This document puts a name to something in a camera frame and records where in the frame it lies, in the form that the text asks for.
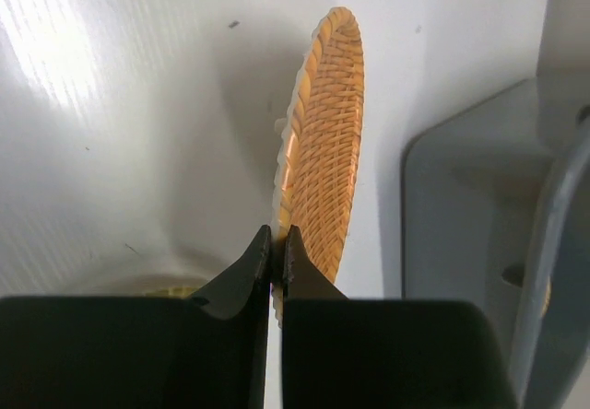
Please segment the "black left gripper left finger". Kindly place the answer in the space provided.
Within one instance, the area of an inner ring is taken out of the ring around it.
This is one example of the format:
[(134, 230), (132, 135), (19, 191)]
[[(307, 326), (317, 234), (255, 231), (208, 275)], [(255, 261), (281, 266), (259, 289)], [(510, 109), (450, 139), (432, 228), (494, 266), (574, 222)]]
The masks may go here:
[(5, 408), (260, 408), (271, 233), (187, 298), (1, 301)]

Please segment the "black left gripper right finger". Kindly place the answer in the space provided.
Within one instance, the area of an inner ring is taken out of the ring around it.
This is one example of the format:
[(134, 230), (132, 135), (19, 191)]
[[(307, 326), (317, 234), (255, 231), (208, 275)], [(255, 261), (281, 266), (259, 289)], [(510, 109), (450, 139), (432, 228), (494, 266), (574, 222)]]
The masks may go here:
[(286, 408), (514, 408), (484, 313), (450, 300), (352, 299), (285, 240), (282, 404)]

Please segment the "round green-rimmed bamboo tray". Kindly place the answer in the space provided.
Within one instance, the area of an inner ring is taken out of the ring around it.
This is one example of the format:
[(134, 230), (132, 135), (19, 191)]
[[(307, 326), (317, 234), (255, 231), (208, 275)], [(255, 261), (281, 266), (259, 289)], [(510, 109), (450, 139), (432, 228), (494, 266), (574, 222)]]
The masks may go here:
[(144, 297), (152, 298), (189, 298), (195, 292), (198, 291), (198, 287), (193, 286), (172, 286), (156, 290), (150, 290), (143, 293)]

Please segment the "round tan woven tray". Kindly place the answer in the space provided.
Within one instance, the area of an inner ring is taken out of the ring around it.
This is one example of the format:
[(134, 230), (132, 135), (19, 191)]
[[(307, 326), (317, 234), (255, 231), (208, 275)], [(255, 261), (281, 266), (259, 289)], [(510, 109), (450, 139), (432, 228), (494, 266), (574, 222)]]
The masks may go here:
[(334, 282), (360, 161), (365, 95), (359, 24), (346, 7), (321, 19), (303, 55), (285, 117), (274, 178), (271, 230), (282, 247), (296, 226), (313, 265)]

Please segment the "grey plastic bin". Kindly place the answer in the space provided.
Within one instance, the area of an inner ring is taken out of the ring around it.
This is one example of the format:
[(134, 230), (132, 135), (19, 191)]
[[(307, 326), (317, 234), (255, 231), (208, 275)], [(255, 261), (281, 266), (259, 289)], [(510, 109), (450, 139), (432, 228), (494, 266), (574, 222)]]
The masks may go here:
[(589, 356), (589, 76), (522, 81), (427, 130), (403, 164), (402, 295), (471, 302), (524, 408)]

